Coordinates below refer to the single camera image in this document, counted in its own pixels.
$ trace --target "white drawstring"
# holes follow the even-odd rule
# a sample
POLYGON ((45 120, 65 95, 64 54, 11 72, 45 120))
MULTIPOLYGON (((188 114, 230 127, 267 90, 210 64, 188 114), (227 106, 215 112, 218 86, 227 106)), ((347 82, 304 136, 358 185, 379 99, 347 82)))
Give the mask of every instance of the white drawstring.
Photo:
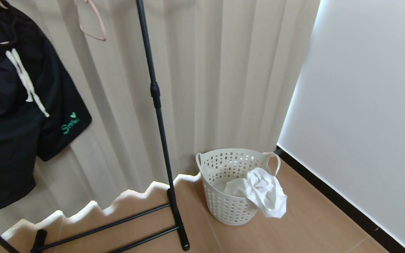
POLYGON ((35 103, 39 107, 40 111, 45 114, 45 117, 49 117, 50 114, 46 112, 45 106, 41 103, 40 98, 35 93, 34 85, 32 84, 31 78, 27 73, 26 69, 24 69, 23 63, 21 62, 20 56, 15 48, 12 51, 6 51, 6 56, 10 60, 10 62, 15 66, 18 76, 21 79, 21 83, 23 83, 24 88, 27 91, 27 99, 26 102, 32 102, 32 97, 34 97, 35 103))

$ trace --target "crumpled white shirt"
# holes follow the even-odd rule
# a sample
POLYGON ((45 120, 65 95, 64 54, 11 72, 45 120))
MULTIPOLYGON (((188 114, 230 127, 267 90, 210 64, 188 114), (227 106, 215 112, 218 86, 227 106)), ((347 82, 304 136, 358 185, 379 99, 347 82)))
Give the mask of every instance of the crumpled white shirt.
POLYGON ((287 211, 287 196, 278 179, 262 168, 248 172, 246 178, 227 182, 224 193, 246 197, 268 218, 281 218, 287 211))

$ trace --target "curtain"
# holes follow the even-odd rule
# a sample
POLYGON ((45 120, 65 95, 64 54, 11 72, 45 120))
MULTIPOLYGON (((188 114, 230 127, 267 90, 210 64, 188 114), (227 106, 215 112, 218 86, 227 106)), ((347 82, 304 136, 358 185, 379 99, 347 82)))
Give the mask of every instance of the curtain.
MULTIPOLYGON (((93 122, 48 162, 37 187, 0 210, 0 233, 90 200, 167 183, 134 0, 10 0, 51 40, 93 122)), ((307 52, 319 0, 146 0, 146 19, 173 175, 198 173, 194 155, 220 148, 273 151, 307 52)))

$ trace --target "white plastic basket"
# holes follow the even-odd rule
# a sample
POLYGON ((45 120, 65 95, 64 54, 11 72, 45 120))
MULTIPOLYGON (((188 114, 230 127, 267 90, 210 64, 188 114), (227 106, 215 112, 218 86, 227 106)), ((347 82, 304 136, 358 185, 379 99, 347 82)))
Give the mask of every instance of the white plastic basket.
MULTIPOLYGON (((215 219, 222 223, 238 226, 250 221, 257 207, 245 197, 235 197, 223 193, 226 183, 236 178, 246 178, 246 174, 256 167, 270 173, 268 161, 273 152, 260 153, 249 149, 216 149, 196 154, 196 162, 202 175, 207 206, 215 219)), ((278 167, 281 162, 277 155, 278 167)))

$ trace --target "clothes hanger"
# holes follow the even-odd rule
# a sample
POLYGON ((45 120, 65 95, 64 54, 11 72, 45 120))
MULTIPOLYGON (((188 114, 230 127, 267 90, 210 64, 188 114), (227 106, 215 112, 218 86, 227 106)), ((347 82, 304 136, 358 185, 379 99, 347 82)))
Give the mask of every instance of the clothes hanger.
MULTIPOLYGON (((101 41, 106 41, 107 40, 107 36, 106 36, 106 27, 104 26, 103 20, 101 19, 101 15, 99 14, 98 8, 96 8, 95 4, 91 1, 91 0, 83 0, 86 4, 90 4, 96 14, 96 16, 98 17, 98 21, 99 21, 99 25, 101 27, 101 31, 103 32, 103 37, 102 38, 98 38, 95 37, 91 34, 88 34, 86 31, 84 31, 84 28, 82 27, 82 22, 81 22, 81 17, 79 15, 79 8, 77 7, 77 0, 74 0, 74 4, 76 5, 77 8, 77 19, 79 20, 79 27, 81 28, 81 31, 84 34, 87 34, 88 36, 97 39, 97 40, 101 40, 101 41)), ((8 9, 0 0, 0 6, 4 9, 8 9)))

